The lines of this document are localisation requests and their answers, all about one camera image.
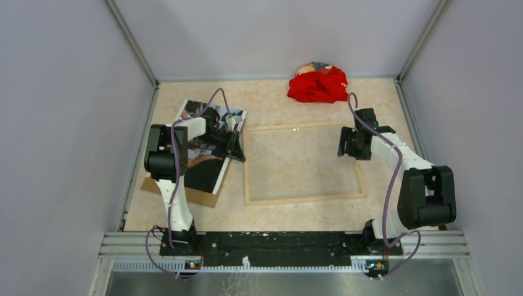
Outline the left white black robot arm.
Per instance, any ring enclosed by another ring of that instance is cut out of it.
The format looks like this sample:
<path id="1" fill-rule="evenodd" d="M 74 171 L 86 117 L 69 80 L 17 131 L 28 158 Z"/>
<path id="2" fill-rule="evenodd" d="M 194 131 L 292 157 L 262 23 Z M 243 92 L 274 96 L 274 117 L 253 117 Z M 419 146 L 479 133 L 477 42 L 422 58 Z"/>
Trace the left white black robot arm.
<path id="1" fill-rule="evenodd" d="M 198 245 L 187 189 L 216 194 L 229 160 L 246 160 L 239 143 L 240 115 L 226 120 L 219 129 L 208 117 L 184 118 L 171 126 L 150 128 L 144 168 L 155 181 L 167 213 L 163 243 L 183 255 Z"/>

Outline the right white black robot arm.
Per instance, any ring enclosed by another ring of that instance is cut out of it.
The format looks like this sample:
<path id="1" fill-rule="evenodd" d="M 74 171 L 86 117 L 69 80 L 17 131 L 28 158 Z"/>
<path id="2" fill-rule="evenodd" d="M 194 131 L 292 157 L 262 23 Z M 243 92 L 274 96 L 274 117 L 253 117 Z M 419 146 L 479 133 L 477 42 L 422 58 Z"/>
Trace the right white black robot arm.
<path id="1" fill-rule="evenodd" d="M 455 182 L 448 166 L 437 166 L 407 146 L 389 126 L 379 125 L 372 108 L 353 112 L 355 126 L 342 127 L 338 156 L 370 160 L 377 156 L 393 171 L 381 217 L 365 223 L 346 248 L 378 254 L 421 227 L 456 219 Z"/>

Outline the printed photo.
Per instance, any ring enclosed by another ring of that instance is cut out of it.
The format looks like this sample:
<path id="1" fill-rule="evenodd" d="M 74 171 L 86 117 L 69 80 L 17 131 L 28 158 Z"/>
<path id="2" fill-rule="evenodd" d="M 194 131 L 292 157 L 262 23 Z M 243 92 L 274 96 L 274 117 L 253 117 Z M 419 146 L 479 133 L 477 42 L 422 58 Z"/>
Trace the printed photo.
<path id="1" fill-rule="evenodd" d="M 223 105 L 206 104 L 186 100 L 179 111 L 180 119 L 203 113 L 202 117 L 208 116 L 214 119 L 215 127 L 226 131 L 226 118 L 228 115 L 246 114 L 245 110 L 228 110 Z M 215 155 L 213 146 L 203 142 L 203 135 L 188 140 L 187 154 L 188 169 L 184 177 L 186 189 L 195 189 L 209 194 L 217 194 L 220 190 L 225 171 L 231 160 L 226 155 Z"/>

